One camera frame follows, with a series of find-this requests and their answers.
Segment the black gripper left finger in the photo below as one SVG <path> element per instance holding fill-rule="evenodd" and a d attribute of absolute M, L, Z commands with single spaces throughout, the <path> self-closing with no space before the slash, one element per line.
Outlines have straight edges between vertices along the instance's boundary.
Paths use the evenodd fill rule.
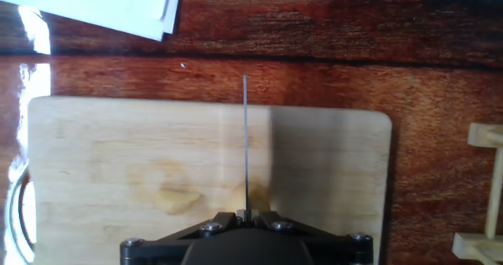
<path fill-rule="evenodd" d="M 244 225 L 247 211 L 219 212 L 212 219 L 178 232 L 179 238 L 208 238 Z"/>

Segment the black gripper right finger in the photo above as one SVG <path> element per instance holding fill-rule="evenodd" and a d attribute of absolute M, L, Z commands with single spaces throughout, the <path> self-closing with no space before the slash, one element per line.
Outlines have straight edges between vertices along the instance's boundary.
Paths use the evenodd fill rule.
<path fill-rule="evenodd" d="M 312 234 L 309 226 L 286 218 L 277 212 L 251 212 L 251 223 L 253 227 L 261 230 L 268 230 L 278 234 Z"/>

